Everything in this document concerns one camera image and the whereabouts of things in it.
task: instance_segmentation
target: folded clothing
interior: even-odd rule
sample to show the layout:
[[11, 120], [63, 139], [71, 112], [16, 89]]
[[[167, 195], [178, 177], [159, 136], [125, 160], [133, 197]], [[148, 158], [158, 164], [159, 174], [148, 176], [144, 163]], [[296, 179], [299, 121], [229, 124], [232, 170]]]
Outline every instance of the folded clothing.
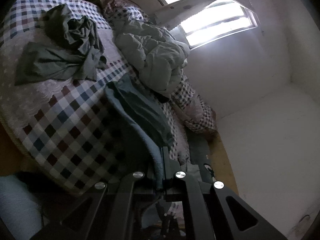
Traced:
[[105, 93], [108, 101], [124, 121], [122, 134], [126, 148], [126, 161], [129, 169], [134, 169], [151, 155], [156, 187], [162, 188], [163, 160], [161, 147], [169, 149], [173, 144], [168, 120], [159, 104], [148, 96], [129, 76], [125, 74], [117, 82], [109, 82]]
[[186, 66], [189, 46], [176, 41], [156, 25], [138, 20], [114, 23], [115, 44], [139, 72], [139, 79], [152, 90], [170, 97], [180, 83], [179, 70]]
[[96, 24], [87, 16], [71, 16], [66, 4], [47, 12], [46, 35], [68, 51], [28, 43], [17, 65], [15, 85], [70, 77], [96, 80], [96, 68], [105, 69], [106, 58]]

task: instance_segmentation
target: white wall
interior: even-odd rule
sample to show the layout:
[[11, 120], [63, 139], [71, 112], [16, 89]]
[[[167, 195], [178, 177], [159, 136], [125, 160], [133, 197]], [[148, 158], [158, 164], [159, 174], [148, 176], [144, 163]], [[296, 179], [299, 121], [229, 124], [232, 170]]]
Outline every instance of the white wall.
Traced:
[[[147, 13], [157, 0], [134, 0]], [[271, 0], [251, 0], [260, 28], [213, 41], [191, 51], [186, 73], [193, 86], [217, 112], [234, 113], [287, 84], [290, 61], [281, 21]]]
[[273, 0], [284, 23], [292, 82], [320, 104], [320, 30], [300, 0]]
[[220, 119], [218, 130], [240, 197], [288, 234], [319, 203], [319, 106], [291, 84]]

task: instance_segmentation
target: crumpled jacket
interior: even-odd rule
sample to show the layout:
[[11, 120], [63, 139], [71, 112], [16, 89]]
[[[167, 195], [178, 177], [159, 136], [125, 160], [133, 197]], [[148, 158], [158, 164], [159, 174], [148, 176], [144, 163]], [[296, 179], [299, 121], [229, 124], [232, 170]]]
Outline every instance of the crumpled jacket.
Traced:
[[141, 82], [170, 97], [180, 83], [179, 70], [187, 64], [189, 46], [166, 29], [142, 21], [117, 21], [114, 26], [115, 44], [138, 70]]

